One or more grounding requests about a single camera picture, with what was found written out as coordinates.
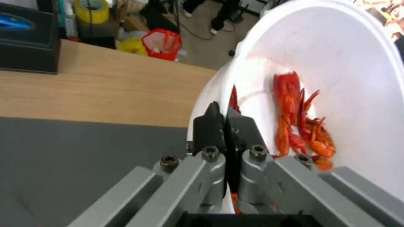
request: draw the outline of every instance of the black pants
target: black pants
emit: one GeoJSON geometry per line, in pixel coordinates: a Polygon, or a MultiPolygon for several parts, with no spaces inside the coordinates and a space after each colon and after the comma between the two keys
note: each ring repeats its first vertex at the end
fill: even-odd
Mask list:
{"type": "MultiPolygon", "coordinates": [[[[192,13],[199,5],[206,0],[185,0],[183,8],[188,13],[192,13]]],[[[210,27],[216,31],[221,30],[224,27],[224,22],[230,18],[230,15],[238,9],[240,0],[225,0],[220,8],[217,16],[210,22],[210,27]]]]}

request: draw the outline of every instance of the wooden tabletop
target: wooden tabletop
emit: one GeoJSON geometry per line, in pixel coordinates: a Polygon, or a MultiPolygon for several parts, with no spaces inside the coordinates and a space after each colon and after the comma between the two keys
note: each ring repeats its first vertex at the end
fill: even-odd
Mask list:
{"type": "Polygon", "coordinates": [[[214,74],[62,40],[57,75],[0,71],[0,116],[187,127],[214,74]]]}

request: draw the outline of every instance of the red wastebasket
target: red wastebasket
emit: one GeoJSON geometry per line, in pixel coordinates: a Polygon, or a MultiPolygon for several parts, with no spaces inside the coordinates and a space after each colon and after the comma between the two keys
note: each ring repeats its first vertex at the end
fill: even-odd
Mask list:
{"type": "Polygon", "coordinates": [[[142,38],[147,55],[150,57],[175,60],[181,49],[182,40],[178,33],[157,28],[147,33],[142,38]]]}

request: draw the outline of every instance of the crayfish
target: crayfish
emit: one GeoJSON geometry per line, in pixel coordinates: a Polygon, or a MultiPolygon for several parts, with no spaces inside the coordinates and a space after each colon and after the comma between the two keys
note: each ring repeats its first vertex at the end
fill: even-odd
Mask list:
{"type": "Polygon", "coordinates": [[[307,117],[311,103],[320,91],[316,91],[305,101],[305,89],[300,90],[298,75],[292,72],[274,76],[274,93],[280,110],[275,136],[275,145],[280,156],[288,155],[289,147],[296,153],[307,154],[305,148],[307,144],[319,155],[313,160],[320,170],[332,168],[332,162],[326,158],[331,158],[335,154],[335,145],[323,126],[325,118],[307,117]],[[300,136],[292,132],[292,126],[297,126],[300,136]]]}

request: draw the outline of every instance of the gray mat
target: gray mat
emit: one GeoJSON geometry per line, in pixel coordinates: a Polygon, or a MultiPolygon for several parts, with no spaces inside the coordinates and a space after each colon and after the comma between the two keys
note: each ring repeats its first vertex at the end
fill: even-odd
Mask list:
{"type": "Polygon", "coordinates": [[[32,226],[68,225],[134,167],[152,168],[168,154],[183,158],[186,132],[0,118],[0,199],[6,197],[6,204],[18,204],[24,211],[17,215],[3,206],[0,225],[26,226],[27,220],[18,217],[27,214],[35,222],[32,226]]]}

